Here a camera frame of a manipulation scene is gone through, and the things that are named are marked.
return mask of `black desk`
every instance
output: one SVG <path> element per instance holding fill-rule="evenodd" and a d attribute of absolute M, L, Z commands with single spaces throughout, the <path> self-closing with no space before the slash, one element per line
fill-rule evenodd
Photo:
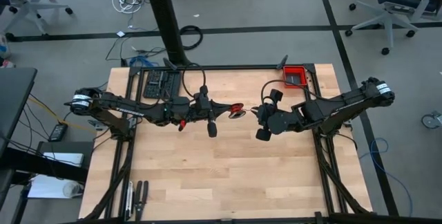
<path fill-rule="evenodd" d="M 84 167 L 75 167 L 8 147 L 8 139 L 19 121 L 36 74 L 34 68 L 0 69 L 0 209 L 10 185 L 27 185 L 32 174 L 54 176 L 56 173 L 59 178 L 86 182 L 88 170 Z"/>
<path fill-rule="evenodd" d="M 37 74 L 35 68 L 0 69 L 0 134 L 11 138 L 23 107 L 34 85 Z M 0 157 L 6 150 L 8 141 L 0 138 Z M 0 209 L 12 183 L 15 170 L 0 169 Z"/>

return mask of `black floor stripe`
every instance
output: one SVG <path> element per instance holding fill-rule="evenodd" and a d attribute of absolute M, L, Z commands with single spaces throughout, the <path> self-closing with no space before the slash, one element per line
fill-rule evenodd
<path fill-rule="evenodd" d="M 243 27 L 243 28 L 209 28 L 202 29 L 203 34 L 233 34 L 233 33 L 253 33 L 253 32 L 281 32 L 281 31 L 328 31 L 331 26 L 263 26 L 263 27 Z M 125 37 L 159 37 L 158 31 L 127 32 Z M 117 38 L 116 33 L 96 33 L 96 34 L 76 34 L 76 35 L 42 35 L 15 37 L 14 41 L 63 41 L 82 39 L 107 39 Z"/>
<path fill-rule="evenodd" d="M 329 0 L 323 0 L 325 12 L 327 13 L 327 17 L 330 21 L 331 29 L 333 31 L 333 36 L 336 41 L 336 45 L 338 46 L 339 55 L 342 59 L 345 73 L 347 74 L 347 79 L 350 83 L 350 86 L 352 89 L 358 88 L 358 84 L 356 83 L 356 79 L 353 73 L 352 65 L 350 64 L 347 51 L 345 50 L 344 43 L 342 41 L 342 37 L 339 33 L 338 25 L 336 24 L 336 20 L 333 15 L 332 7 L 330 6 Z M 360 115 L 361 122 L 363 125 L 365 137 L 367 139 L 368 145 L 371 144 L 371 142 L 374 140 L 374 134 L 372 130 L 372 125 L 370 124 L 370 121 L 368 119 L 368 115 L 366 112 L 362 112 Z M 373 145 L 374 151 L 378 151 L 378 147 L 376 144 Z M 375 161 L 383 168 L 382 159 L 379 156 L 378 153 L 374 153 L 373 157 Z M 394 197 L 392 193 L 392 189 L 390 188 L 390 184 L 388 183 L 387 175 L 384 171 L 380 170 L 378 167 L 375 166 L 376 169 L 376 175 L 378 176 L 379 185 L 381 186 L 382 195 L 385 201 L 385 204 L 387 206 L 387 210 L 389 215 L 391 216 L 398 216 L 398 209 L 396 206 L 396 203 L 394 202 Z"/>
<path fill-rule="evenodd" d="M 414 23 L 413 25 L 416 26 L 417 28 L 440 28 L 440 27 L 442 27 L 442 22 Z M 353 26 L 354 25 L 339 25 L 339 26 L 337 26 L 337 28 L 338 28 L 338 30 L 349 30 Z M 358 30 L 373 30 L 373 29 L 376 29 L 375 25 L 360 28 Z M 404 27 L 397 26 L 396 24 L 394 24 L 393 29 L 404 29 Z"/>

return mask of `red object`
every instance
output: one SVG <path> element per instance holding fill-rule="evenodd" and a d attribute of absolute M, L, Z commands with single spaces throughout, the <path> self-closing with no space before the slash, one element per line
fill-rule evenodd
<path fill-rule="evenodd" d="M 305 77 L 305 69 L 303 66 L 284 66 L 284 81 L 292 82 L 300 86 L 307 85 L 307 78 Z M 286 88 L 299 88 L 294 85 L 284 83 Z"/>
<path fill-rule="evenodd" d="M 178 127 L 178 131 L 182 131 L 186 127 L 186 120 L 181 120 L 180 127 Z"/>
<path fill-rule="evenodd" d="M 230 112 L 231 112 L 231 113 L 236 113 L 236 112 L 238 112 L 238 111 L 241 111 L 243 107 L 244 107 L 244 104 L 243 104 L 243 103 L 236 103 L 236 104 L 233 104 L 233 105 L 231 106 L 231 108 L 230 108 Z"/>

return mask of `wooden table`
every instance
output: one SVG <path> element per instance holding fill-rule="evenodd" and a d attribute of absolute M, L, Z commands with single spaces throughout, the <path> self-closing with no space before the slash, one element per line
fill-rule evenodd
<path fill-rule="evenodd" d="M 331 64 L 317 64 L 316 72 L 324 97 L 340 94 Z M 211 99 L 227 104 L 242 102 L 250 109 L 260 105 L 263 84 L 280 79 L 282 71 L 206 71 L 206 76 Z M 107 90 L 124 96 L 127 81 L 128 68 L 114 68 Z M 186 72 L 186 85 L 190 92 L 197 92 L 202 85 L 201 72 Z M 268 85 L 265 95 L 272 88 L 284 92 L 281 109 L 288 111 L 290 106 L 305 101 L 302 90 L 284 88 L 282 83 Z M 186 95 L 184 89 L 180 94 Z M 152 103 L 144 98 L 142 101 Z M 134 185 L 139 180 L 150 183 L 143 220 L 310 217 L 317 211 L 326 216 L 312 132 L 273 135 L 269 142 L 263 142 L 255 139 L 260 126 L 254 114 L 248 112 L 237 120 L 227 116 L 225 113 L 217 119 L 216 138 L 208 137 L 206 122 L 189 123 L 183 132 L 178 132 L 177 126 L 157 127 L 147 121 L 138 126 L 131 180 Z M 349 129 L 340 132 L 352 136 Z M 342 182 L 370 210 L 353 142 L 336 136 L 334 144 Z M 90 213 L 106 191 L 115 147 L 115 141 L 108 141 L 94 152 L 80 217 Z M 331 181 L 329 184 L 335 209 L 339 209 L 336 190 Z M 114 216 L 119 195 L 117 191 Z"/>

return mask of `blue cable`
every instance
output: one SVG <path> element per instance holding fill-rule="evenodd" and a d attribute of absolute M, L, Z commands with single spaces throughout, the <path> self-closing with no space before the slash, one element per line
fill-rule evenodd
<path fill-rule="evenodd" d="M 377 140 L 383 141 L 383 142 L 387 145 L 387 148 L 385 148 L 384 151 L 373 151 L 373 144 L 375 144 Z M 379 154 L 381 154 L 381 153 L 386 153 L 386 152 L 388 151 L 389 147 L 390 147 L 390 146 L 388 145 L 388 142 L 387 142 L 385 139 L 383 139 L 383 138 L 375 138 L 375 139 L 372 141 L 371 145 L 370 145 L 370 150 L 369 150 L 369 152 L 363 154 L 361 157 L 359 157 L 359 159 L 362 159 L 362 158 L 364 158 L 366 155 L 370 154 L 371 157 L 372 157 L 373 163 L 374 163 L 374 164 L 375 164 L 375 165 L 376 165 L 381 171 L 384 171 L 385 174 L 387 174 L 388 176 L 390 176 L 391 178 L 393 178 L 396 182 L 398 182 L 398 183 L 403 187 L 403 189 L 405 189 L 405 192 L 407 192 L 408 201 L 410 202 L 410 211 L 409 211 L 408 216 L 411 217 L 412 214 L 413 214 L 413 200 L 412 200 L 412 197 L 411 197 L 410 192 L 408 191 L 407 187 L 406 187 L 406 186 L 405 186 L 405 185 L 404 185 L 404 184 L 403 184 L 403 183 L 402 183 L 402 182 L 401 182 L 396 176 L 393 176 L 393 175 L 391 175 L 390 173 L 386 172 L 386 170 L 385 170 L 384 168 L 382 168 L 382 167 L 381 167 L 381 166 L 375 161 L 375 159 L 374 159 L 374 157 L 373 157 L 373 154 L 374 154 L 374 153 L 379 153 Z"/>
<path fill-rule="evenodd" d="M 157 62 L 148 61 L 146 55 L 138 55 L 136 57 L 132 57 L 129 62 L 129 66 L 133 66 L 136 62 L 141 62 L 142 66 L 145 66 L 145 67 L 160 66 Z"/>

